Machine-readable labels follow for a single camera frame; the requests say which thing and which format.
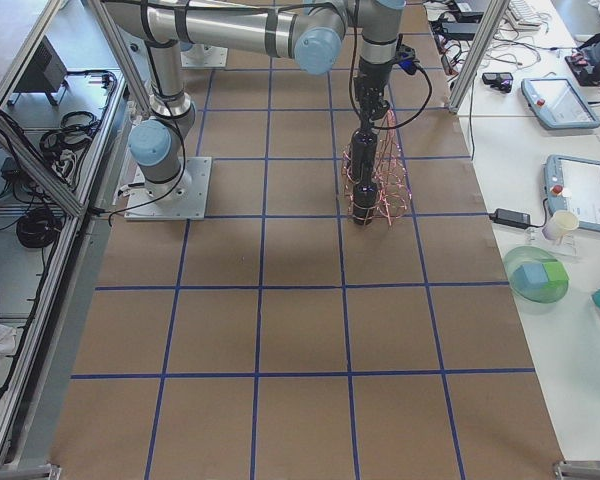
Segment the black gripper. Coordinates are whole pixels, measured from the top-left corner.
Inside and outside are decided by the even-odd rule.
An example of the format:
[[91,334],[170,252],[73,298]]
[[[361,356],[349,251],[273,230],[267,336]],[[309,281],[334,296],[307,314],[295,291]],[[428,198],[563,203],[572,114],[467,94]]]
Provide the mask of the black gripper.
[[389,109],[384,98],[391,71],[399,65],[407,74],[417,70],[415,50],[402,43],[363,43],[353,79],[361,120],[381,120]]

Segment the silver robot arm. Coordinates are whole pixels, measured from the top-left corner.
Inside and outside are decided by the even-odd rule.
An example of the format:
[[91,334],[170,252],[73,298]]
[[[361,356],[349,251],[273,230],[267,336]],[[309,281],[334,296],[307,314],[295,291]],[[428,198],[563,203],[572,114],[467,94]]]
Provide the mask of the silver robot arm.
[[115,24],[145,44],[152,77],[151,107],[172,115],[184,106],[183,68],[224,66],[239,50],[288,58],[312,75],[331,70],[344,36],[356,31],[349,74],[351,105],[360,126],[352,136],[348,176],[357,203],[369,206],[379,191],[374,178],[377,133],[390,109],[385,88],[399,66],[409,75],[420,66],[402,42],[402,1],[297,1],[278,7],[224,1],[107,1]]

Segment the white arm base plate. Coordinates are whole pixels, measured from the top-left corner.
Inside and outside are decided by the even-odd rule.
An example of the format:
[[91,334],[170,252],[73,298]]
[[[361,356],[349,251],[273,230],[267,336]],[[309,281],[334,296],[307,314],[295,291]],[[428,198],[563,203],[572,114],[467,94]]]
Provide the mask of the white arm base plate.
[[163,185],[146,182],[137,166],[134,182],[141,186],[130,190],[124,217],[137,221],[203,220],[212,165],[211,157],[187,157],[184,175]]
[[223,69],[228,49],[206,44],[181,43],[181,63],[184,69]]

